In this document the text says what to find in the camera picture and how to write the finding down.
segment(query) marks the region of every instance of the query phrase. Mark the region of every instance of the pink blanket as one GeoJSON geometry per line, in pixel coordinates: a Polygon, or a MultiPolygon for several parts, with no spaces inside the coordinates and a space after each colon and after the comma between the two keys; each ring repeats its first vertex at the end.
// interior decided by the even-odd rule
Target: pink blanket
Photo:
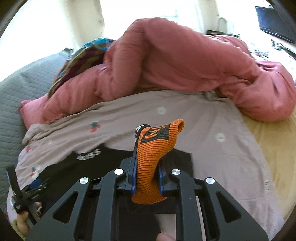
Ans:
{"type": "Polygon", "coordinates": [[[216,89],[260,121],[285,119],[296,103],[289,72],[280,63],[254,60],[240,39],[205,36],[164,18],[147,18],[130,25],[105,53],[103,64],[73,77],[50,99],[42,97],[31,124],[52,123],[151,88],[216,89]]]}

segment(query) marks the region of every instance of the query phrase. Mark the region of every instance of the sock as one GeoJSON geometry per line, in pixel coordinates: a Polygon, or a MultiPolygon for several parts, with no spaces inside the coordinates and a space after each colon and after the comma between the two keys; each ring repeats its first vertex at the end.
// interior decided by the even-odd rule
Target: sock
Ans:
{"type": "Polygon", "coordinates": [[[177,135],[184,127],[184,120],[177,119],[165,126],[146,127],[141,131],[137,151],[136,193],[132,197],[134,203],[152,204],[166,199],[160,195],[154,173],[159,159],[174,148],[177,135]]]}

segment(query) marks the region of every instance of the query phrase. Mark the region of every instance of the tv screen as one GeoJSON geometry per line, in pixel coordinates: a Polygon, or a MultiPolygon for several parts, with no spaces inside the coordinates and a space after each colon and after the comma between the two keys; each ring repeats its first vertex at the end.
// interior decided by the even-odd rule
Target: tv screen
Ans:
{"type": "Polygon", "coordinates": [[[268,7],[255,7],[257,11],[260,30],[283,39],[289,43],[295,43],[295,38],[287,28],[279,14],[268,7]]]}

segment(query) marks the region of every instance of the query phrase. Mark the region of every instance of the triangular cutout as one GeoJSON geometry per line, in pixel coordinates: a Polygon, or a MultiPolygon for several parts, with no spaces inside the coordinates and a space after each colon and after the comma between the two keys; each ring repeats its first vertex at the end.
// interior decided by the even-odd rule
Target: triangular cutout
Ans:
{"type": "Polygon", "coordinates": [[[68,223],[74,208],[74,204],[78,197],[78,192],[73,192],[64,204],[53,214],[53,219],[68,223]]]}
{"type": "Polygon", "coordinates": [[[232,221],[240,219],[241,214],[235,209],[235,207],[223,196],[222,193],[216,193],[218,201],[220,203],[225,221],[230,223],[232,221]]]}

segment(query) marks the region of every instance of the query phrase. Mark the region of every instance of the gray quilted blanket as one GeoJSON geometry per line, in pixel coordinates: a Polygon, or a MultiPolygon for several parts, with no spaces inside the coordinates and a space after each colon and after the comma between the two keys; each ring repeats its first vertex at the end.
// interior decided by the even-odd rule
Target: gray quilted blanket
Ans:
{"type": "Polygon", "coordinates": [[[20,103],[43,96],[69,55],[70,50],[65,49],[21,68],[0,82],[0,208],[3,212],[6,212],[9,189],[5,167],[16,165],[26,133],[18,111],[20,103]]]}

